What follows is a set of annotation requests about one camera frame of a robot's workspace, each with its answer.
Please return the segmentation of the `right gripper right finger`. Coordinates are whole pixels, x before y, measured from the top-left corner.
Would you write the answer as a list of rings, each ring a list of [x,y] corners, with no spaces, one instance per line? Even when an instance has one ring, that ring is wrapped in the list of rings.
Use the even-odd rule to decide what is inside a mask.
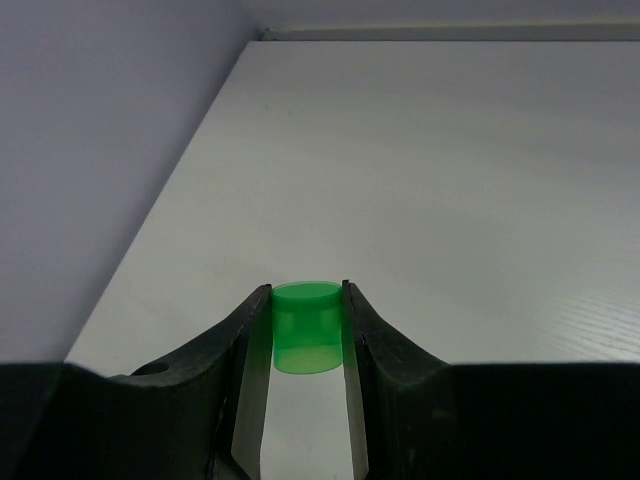
[[[342,285],[358,479],[635,479],[635,363],[449,364]]]

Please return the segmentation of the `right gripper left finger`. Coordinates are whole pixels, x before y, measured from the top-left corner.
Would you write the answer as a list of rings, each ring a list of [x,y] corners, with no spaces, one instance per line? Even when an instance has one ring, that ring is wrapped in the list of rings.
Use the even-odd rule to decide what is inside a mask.
[[[1,368],[5,479],[257,479],[271,289],[129,375],[70,363]]]

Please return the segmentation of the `green highlighter cap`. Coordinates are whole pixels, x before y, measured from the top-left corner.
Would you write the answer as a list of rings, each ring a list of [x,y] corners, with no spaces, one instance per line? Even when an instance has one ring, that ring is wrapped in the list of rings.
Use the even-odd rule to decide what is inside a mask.
[[[272,290],[273,362],[293,375],[339,367],[342,353],[342,287],[332,282],[297,282]]]

